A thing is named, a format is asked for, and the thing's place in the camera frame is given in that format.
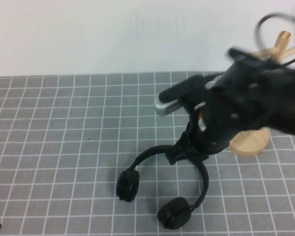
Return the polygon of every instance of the wooden base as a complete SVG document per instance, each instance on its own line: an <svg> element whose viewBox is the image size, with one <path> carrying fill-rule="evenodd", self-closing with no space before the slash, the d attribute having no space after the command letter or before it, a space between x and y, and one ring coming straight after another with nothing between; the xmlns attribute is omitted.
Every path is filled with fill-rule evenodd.
<svg viewBox="0 0 295 236"><path fill-rule="evenodd" d="M229 150L242 156L256 155L265 149L269 139L267 128L243 131L231 140Z"/></svg>

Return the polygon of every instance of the black cable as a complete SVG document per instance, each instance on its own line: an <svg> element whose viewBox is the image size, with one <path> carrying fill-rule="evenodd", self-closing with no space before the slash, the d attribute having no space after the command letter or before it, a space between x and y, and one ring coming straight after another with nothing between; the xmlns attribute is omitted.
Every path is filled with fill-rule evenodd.
<svg viewBox="0 0 295 236"><path fill-rule="evenodd" d="M207 168L206 166L203 164L202 161L200 161L198 159L198 157L191 157L188 159L192 164L194 164L201 176L202 176L202 180L203 180L203 190L201 191L200 196L198 197L198 199L196 200L196 202L191 205L191 210L194 211L195 209L197 209L201 203L203 202L203 200L205 199L206 195L207 195L207 190L208 190L208 185L209 185L209 177L208 177L208 172L207 172Z"/></svg>
<svg viewBox="0 0 295 236"><path fill-rule="evenodd" d="M291 15L288 15L288 14L285 14L285 13L272 13L272 14L269 14L269 15L266 15L264 17L262 17L257 26L256 26L256 29L255 29L255 40L256 40L256 43L257 43L257 46L260 50L263 50L265 49L265 44L263 43L262 41L262 38L260 36L260 26L265 22L267 21L268 19L272 18L272 17L278 17L278 18L282 18L284 20L287 20L287 21L290 21L292 22L294 25L295 25L295 17L294 16L291 16ZM295 58L287 63L284 63L282 64L283 66L288 66L292 63L295 62Z"/></svg>
<svg viewBox="0 0 295 236"><path fill-rule="evenodd" d="M128 169L134 170L134 168L136 168L137 165L139 165L144 160L148 159L150 156L155 156L161 153L167 153L171 151L173 148L174 145L157 145L150 147L149 149L140 153Z"/></svg>

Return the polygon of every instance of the wooden stand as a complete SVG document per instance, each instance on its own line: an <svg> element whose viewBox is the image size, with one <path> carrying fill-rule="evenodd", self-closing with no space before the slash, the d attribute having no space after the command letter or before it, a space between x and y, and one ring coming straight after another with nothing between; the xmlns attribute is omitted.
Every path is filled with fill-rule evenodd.
<svg viewBox="0 0 295 236"><path fill-rule="evenodd" d="M291 33L282 31L279 33L273 48L252 54L257 57L271 56L277 62L281 62L283 58L295 53L295 46L286 50L290 38ZM265 149L269 138L269 131L266 127L260 130L243 131L231 140L229 150L238 155L252 156Z"/></svg>

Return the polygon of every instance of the silver metal part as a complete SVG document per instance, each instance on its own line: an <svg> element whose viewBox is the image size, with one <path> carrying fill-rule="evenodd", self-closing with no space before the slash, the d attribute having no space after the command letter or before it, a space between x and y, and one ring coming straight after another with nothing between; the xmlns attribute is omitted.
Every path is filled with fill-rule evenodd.
<svg viewBox="0 0 295 236"><path fill-rule="evenodd" d="M222 77L221 75L217 75L217 76L214 78L214 80L209 81L209 82L206 83L205 88L206 88L206 89L210 89L210 88L212 88L212 87L215 85L215 83L221 79L221 77Z"/></svg>
<svg viewBox="0 0 295 236"><path fill-rule="evenodd" d="M154 108L159 116L166 116L172 113L173 111L179 109L180 107L182 107L182 105L178 102L178 100L174 100L168 103L162 103L159 100L158 96L154 100Z"/></svg>

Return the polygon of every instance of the headphones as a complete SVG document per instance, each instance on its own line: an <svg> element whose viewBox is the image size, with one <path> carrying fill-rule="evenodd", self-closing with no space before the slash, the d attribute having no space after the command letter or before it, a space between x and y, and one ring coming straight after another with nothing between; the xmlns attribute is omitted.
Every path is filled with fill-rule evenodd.
<svg viewBox="0 0 295 236"><path fill-rule="evenodd" d="M151 147L138 155L132 165L119 175L116 185L116 194L119 199L126 202L131 202L135 199L140 181L139 172L135 170L137 165L156 154L169 153L173 148L173 145L159 145ZM175 163L175 161L170 159L170 155L165 154L165 156L171 165ZM209 178L206 167L200 158L196 156L189 157L188 160L200 171L204 187L194 204L190 205L185 198L177 197L169 201L159 210L157 219L163 224L165 229L176 230L186 224L191 217L191 213L201 205L207 194Z"/></svg>

